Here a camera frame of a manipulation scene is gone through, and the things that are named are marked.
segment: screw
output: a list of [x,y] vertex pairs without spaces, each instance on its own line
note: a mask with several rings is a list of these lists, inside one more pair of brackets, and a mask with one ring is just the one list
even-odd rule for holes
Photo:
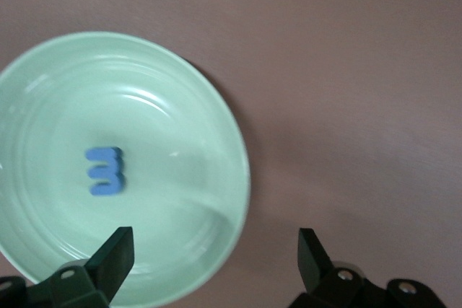
[[65,270],[61,273],[61,279],[66,279],[72,277],[75,274],[75,270]]
[[408,283],[407,281],[400,282],[398,287],[405,294],[414,295],[415,293],[417,293],[417,289],[415,288],[415,286],[411,283]]
[[13,283],[11,281],[5,281],[0,284],[0,291],[7,290]]
[[351,280],[353,280],[353,275],[349,270],[340,270],[337,275],[343,281],[351,281]]

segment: light green plate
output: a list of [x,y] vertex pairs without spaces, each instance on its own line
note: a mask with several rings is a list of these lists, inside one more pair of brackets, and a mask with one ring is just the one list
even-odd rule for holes
[[[85,151],[123,151],[126,187],[93,196]],[[205,283],[243,228],[250,175],[229,108],[189,63],[111,32],[45,42],[0,76],[0,248],[29,279],[132,226],[113,307],[167,304]]]

